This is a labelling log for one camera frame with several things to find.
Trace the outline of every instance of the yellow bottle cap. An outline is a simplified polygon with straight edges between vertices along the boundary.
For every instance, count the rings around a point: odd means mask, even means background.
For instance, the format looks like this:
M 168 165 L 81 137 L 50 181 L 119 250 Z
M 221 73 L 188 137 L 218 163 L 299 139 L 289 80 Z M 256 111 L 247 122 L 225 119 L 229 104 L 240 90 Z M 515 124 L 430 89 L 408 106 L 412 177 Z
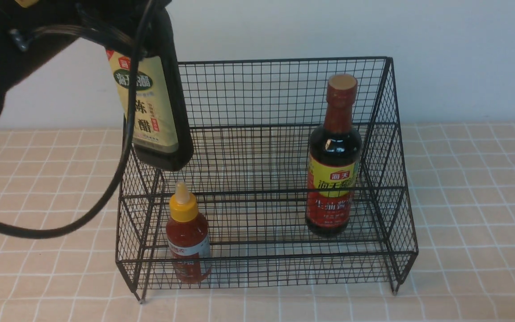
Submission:
M 198 216 L 196 196 L 188 191 L 184 181 L 176 182 L 176 192 L 170 197 L 170 216 L 177 222 L 189 222 Z

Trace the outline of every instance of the soy sauce bottle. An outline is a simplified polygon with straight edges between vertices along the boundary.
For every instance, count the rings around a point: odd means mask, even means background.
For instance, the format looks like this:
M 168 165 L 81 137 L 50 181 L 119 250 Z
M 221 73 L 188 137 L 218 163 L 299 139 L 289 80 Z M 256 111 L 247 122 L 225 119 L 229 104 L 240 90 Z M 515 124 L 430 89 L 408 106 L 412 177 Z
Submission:
M 314 234 L 330 238 L 341 234 L 349 223 L 353 187 L 358 172 L 362 141 L 352 128 L 352 109 L 357 79 L 335 75 L 327 85 L 325 122 L 309 137 L 310 189 L 344 189 L 315 191 L 307 194 L 306 223 Z
M 188 126 L 170 16 L 158 5 L 145 47 L 149 57 L 139 63 L 133 147 L 143 163 L 178 171 L 192 158 L 194 145 Z M 130 58 L 107 50 L 122 106 L 127 108 Z

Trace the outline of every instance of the wire mesh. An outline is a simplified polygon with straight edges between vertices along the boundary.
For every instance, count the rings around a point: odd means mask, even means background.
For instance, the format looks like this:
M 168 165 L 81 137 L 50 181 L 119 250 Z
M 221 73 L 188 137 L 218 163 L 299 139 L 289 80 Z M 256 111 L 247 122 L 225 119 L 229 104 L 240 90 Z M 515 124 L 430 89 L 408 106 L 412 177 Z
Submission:
M 392 59 L 290 59 L 180 65 L 194 156 L 166 172 L 135 155 L 120 189 L 117 265 L 137 289 L 389 281 L 398 290 L 418 254 Z M 352 116 L 363 153 L 347 229 L 305 225 L 308 137 L 325 117 L 327 79 L 359 81 Z M 209 222 L 212 273 L 184 284 L 164 226 L 177 180 Z

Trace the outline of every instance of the hot sauce bottle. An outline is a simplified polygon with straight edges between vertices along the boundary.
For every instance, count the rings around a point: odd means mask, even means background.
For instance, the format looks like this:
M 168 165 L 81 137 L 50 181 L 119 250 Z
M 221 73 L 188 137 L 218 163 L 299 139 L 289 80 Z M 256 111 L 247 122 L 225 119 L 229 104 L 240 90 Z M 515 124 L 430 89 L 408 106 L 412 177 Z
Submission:
M 362 148 L 361 136 L 352 127 L 356 92 L 355 77 L 329 78 L 325 122 L 309 137 L 307 187 L 345 189 L 307 194 L 307 226 L 321 237 L 335 237 L 349 223 L 352 193 L 346 188 L 355 185 Z
M 211 256 L 208 221 L 198 211 L 196 197 L 188 191 L 183 181 L 176 182 L 176 192 L 170 197 L 170 220 L 166 224 L 166 236 L 172 256 L 183 259 L 172 263 L 176 277 L 188 284 L 206 279 L 211 264 L 192 259 Z

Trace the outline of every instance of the bottle cap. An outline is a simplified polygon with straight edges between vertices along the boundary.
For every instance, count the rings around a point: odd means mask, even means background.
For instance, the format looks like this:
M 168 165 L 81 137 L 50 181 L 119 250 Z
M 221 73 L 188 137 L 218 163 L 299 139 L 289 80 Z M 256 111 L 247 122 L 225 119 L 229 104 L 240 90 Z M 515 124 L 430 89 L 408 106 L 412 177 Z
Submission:
M 177 222 L 189 222 L 198 216 L 196 196 L 188 191 L 184 181 L 176 182 L 176 192 L 170 197 L 170 217 Z
M 327 103 L 337 108 L 353 106 L 357 83 L 357 79 L 349 74 L 331 76 L 327 84 Z

